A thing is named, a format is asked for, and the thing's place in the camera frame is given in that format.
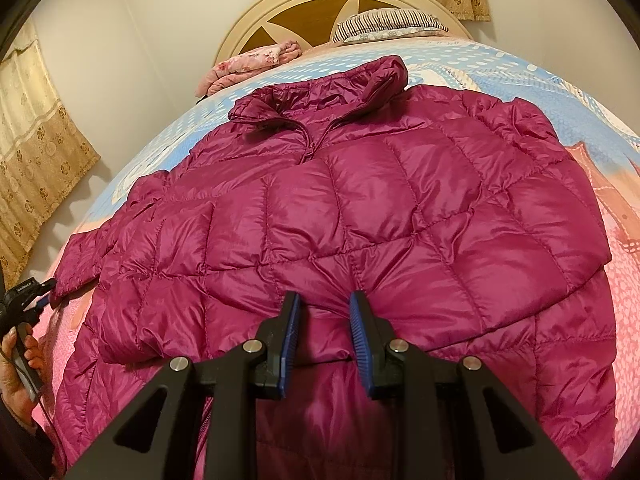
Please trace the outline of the person's left hand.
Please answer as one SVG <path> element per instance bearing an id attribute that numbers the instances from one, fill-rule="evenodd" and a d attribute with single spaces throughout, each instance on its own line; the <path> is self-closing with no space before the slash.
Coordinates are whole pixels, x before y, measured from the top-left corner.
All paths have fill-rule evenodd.
<path id="1" fill-rule="evenodd" d="M 27 364 L 38 374 L 44 369 L 43 353 L 38 340 L 32 336 L 32 326 L 25 327 L 26 337 L 24 345 L 26 348 L 25 358 Z M 18 339 L 15 328 L 3 337 L 1 343 L 1 399 L 9 410 L 10 414 L 27 430 L 35 428 L 32 419 L 32 411 L 37 402 L 29 399 L 28 392 L 21 381 L 21 374 L 15 368 L 12 361 L 12 353 Z"/>

